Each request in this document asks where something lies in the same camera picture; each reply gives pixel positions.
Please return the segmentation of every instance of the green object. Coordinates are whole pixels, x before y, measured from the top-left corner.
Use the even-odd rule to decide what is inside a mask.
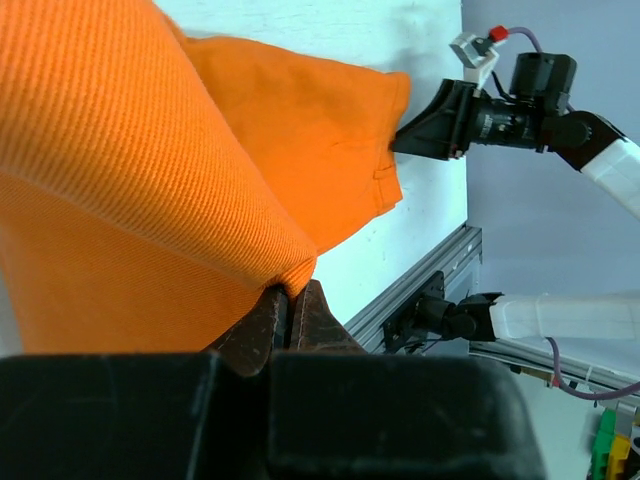
[[[607,476],[609,453],[615,437],[616,412],[605,410],[591,451],[591,480],[604,480]]]

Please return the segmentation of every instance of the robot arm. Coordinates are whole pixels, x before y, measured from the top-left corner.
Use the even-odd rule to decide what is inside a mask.
[[[604,118],[569,110],[576,62],[544,52],[518,56],[509,94],[482,87],[506,39],[462,34],[451,45],[465,81],[444,80],[431,104],[398,131],[392,150],[441,160],[463,156],[472,143],[553,152],[640,220],[640,147]],[[481,294],[458,305],[425,297],[416,328],[444,339],[574,337],[640,341],[640,297],[538,297]]]

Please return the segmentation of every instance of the metal frame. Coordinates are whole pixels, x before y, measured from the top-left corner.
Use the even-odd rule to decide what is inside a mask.
[[[514,344],[508,341],[493,343],[472,342],[469,346],[469,353],[510,365],[553,373],[553,357],[550,353],[521,343]],[[591,365],[570,357],[562,357],[562,374],[566,380],[582,383],[595,393],[618,390],[638,381],[638,378],[631,378],[605,367]],[[635,410],[640,408],[640,394],[598,403],[613,409],[618,408],[620,405],[626,405],[628,408]]]
[[[444,273],[448,300],[457,303],[466,294],[476,293],[481,255],[481,230],[460,227],[349,320],[345,328],[368,352],[383,351],[382,323],[438,270]]]

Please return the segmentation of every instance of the orange shirt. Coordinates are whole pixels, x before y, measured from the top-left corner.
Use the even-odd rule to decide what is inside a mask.
[[[198,350],[400,199],[404,74],[0,3],[0,258],[29,352]]]

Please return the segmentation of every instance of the cable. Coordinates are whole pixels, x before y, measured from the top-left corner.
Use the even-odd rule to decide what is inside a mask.
[[[558,349],[558,344],[556,341],[547,337],[547,341],[551,344],[551,350],[553,350],[553,374],[558,380],[558,387],[563,392],[568,393],[574,397],[582,398],[583,400],[616,400],[618,398],[626,397],[627,395],[633,395],[634,393],[640,392],[640,382],[632,383],[624,388],[619,390],[613,390],[611,392],[604,393],[583,393],[579,392],[574,388],[571,388],[569,385],[564,383],[562,379],[562,370],[560,369],[560,350]]]
[[[509,32],[509,35],[512,35],[512,34],[524,35],[525,37],[527,37],[529,39],[529,41],[533,45],[533,48],[535,49],[535,51],[538,52],[538,53],[542,53],[542,46],[540,45],[540,42],[538,41],[538,38],[527,27],[512,27],[512,28],[510,28],[508,30],[508,32]],[[568,103],[567,103],[567,110],[569,112],[575,112],[575,108],[573,108]]]
[[[414,347],[422,347],[425,343],[435,343],[439,342],[440,338],[423,338],[422,340],[414,340],[413,342],[407,342],[402,345],[400,348],[414,348]]]
[[[505,92],[504,88],[502,88],[502,83],[498,78],[498,74],[496,72],[491,72],[491,77],[493,78],[493,83],[496,86],[496,90],[498,90],[498,95],[500,95],[502,98],[504,98],[508,102],[517,103],[516,99],[513,98],[511,95],[509,95],[507,92]]]
[[[405,343],[401,348],[404,348],[409,354],[414,354],[419,348],[424,348],[424,341],[421,340],[417,342]]]
[[[440,342],[440,340],[442,340],[442,338],[438,338],[438,339],[436,339],[436,340],[435,340],[431,345],[429,345],[427,348],[425,348],[424,350],[422,350],[422,352],[420,352],[420,353],[422,353],[422,354],[427,353],[427,351],[428,351],[428,350],[431,350],[433,347],[435,347],[435,346]]]

